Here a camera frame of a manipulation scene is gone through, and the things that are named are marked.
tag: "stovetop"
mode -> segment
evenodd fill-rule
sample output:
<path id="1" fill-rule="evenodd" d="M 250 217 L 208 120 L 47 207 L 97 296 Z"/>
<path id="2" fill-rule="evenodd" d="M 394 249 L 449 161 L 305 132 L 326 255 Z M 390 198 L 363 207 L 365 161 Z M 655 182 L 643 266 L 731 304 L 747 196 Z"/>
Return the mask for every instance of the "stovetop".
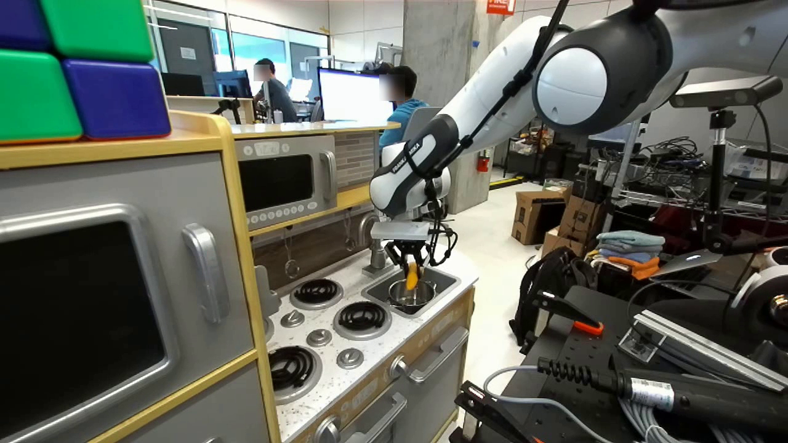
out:
<path id="1" fill-rule="evenodd" d="M 365 270 L 368 262 L 369 254 L 363 250 L 319 276 L 311 276 L 327 278 L 341 286 L 341 296 L 324 307 L 304 307 L 300 299 L 297 299 L 299 286 L 281 293 L 281 307 L 271 314 L 276 326 L 268 340 L 268 352 L 304 347 L 313 352 L 320 363 L 320 377 L 313 388 L 299 394 L 299 399 L 279 401 L 276 406 L 283 440 L 293 440 L 383 361 L 394 358 L 394 348 L 415 337 L 423 321 L 436 320 L 442 310 L 478 281 L 473 262 L 457 254 L 438 270 L 458 281 L 417 314 L 404 314 L 391 304 L 365 296 L 365 288 L 391 278 L 396 267 L 391 266 L 384 272 L 369 276 Z"/>

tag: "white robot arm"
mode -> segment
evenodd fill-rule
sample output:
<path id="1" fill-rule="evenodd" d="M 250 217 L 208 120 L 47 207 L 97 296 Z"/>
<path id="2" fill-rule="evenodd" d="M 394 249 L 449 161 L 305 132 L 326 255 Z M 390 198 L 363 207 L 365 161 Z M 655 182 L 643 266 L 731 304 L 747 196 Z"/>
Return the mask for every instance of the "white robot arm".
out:
<path id="1" fill-rule="evenodd" d="M 587 29 L 556 32 L 533 80 L 486 120 L 506 96 L 503 88 L 533 58 L 546 22 L 522 22 L 432 125 L 378 171 L 373 202 L 384 217 L 436 217 L 423 203 L 447 195 L 447 182 L 436 179 L 442 170 L 462 150 L 501 144 L 534 116 L 564 134 L 591 134 L 661 109 L 691 69 L 766 73 L 780 51 L 788 57 L 785 0 L 636 0 L 634 6 Z"/>

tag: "person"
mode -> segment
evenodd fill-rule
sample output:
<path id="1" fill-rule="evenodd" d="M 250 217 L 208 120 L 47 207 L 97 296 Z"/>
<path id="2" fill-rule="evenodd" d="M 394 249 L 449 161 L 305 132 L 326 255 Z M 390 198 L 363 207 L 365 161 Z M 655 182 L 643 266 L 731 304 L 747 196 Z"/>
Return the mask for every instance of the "person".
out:
<path id="1" fill-rule="evenodd" d="M 273 111 L 281 111 L 287 123 L 299 120 L 288 88 L 276 78 L 276 63 L 271 58 L 260 58 L 255 70 L 265 80 L 261 90 L 255 96 L 257 112 L 273 118 Z"/>
<path id="2" fill-rule="evenodd" d="M 390 100 L 394 102 L 394 112 L 390 116 L 390 123 L 399 123 L 399 128 L 384 129 L 378 139 L 378 148 L 386 148 L 394 142 L 401 142 L 404 128 L 410 125 L 417 109 L 423 105 L 423 100 L 415 99 L 417 90 L 417 70 L 410 65 L 394 65 L 390 69 Z"/>

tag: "dark shirt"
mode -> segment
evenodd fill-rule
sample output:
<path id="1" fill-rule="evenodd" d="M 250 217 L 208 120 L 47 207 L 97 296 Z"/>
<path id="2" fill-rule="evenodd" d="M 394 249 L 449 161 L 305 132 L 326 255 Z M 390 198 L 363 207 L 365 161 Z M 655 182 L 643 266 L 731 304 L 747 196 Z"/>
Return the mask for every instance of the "dark shirt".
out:
<path id="1" fill-rule="evenodd" d="M 271 99 L 271 116 L 273 111 L 281 111 L 287 123 L 299 120 L 288 88 L 279 78 L 268 78 L 268 99 Z"/>

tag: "wall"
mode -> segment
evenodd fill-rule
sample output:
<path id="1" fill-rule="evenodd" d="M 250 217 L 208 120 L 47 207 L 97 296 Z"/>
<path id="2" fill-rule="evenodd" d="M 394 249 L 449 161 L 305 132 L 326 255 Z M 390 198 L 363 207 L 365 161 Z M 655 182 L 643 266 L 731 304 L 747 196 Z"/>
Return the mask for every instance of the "wall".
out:
<path id="1" fill-rule="evenodd" d="M 473 45 L 471 51 L 471 70 L 475 70 L 491 49 L 503 42 L 517 25 L 522 25 L 528 16 L 534 15 L 553 15 L 556 6 L 556 0 L 517 0 L 517 9 L 510 16 L 492 16 L 486 11 L 486 0 L 475 0 L 475 22 L 473 22 Z M 564 25 L 583 27 L 593 20 L 603 20 L 612 11 L 618 11 L 628 6 L 631 0 L 572 0 L 564 11 Z M 700 69 L 692 70 L 687 84 L 695 80 L 713 80 L 713 78 L 731 78 L 731 77 L 747 77 L 745 70 L 730 70 L 730 69 Z M 745 139 L 764 139 L 762 123 L 757 120 L 751 109 L 734 109 L 740 116 L 740 123 L 730 129 L 731 138 Z M 788 111 L 788 93 L 764 102 L 764 111 L 771 120 L 771 129 L 775 142 L 788 142 L 788 125 L 780 125 L 785 120 Z M 665 139 L 676 134 L 691 134 L 700 144 L 713 144 L 710 132 L 710 112 L 700 109 L 672 109 L 671 102 L 657 109 L 650 118 L 647 128 L 650 138 Z"/>
<path id="2" fill-rule="evenodd" d="M 327 0 L 173 0 L 220 11 L 257 16 L 287 27 L 327 32 Z"/>
<path id="3" fill-rule="evenodd" d="M 378 42 L 401 47 L 404 0 L 327 0 L 331 54 L 348 61 L 374 58 Z"/>
<path id="4" fill-rule="evenodd" d="M 407 0 L 404 63 L 420 73 L 417 96 L 447 105 L 469 80 L 473 1 Z"/>

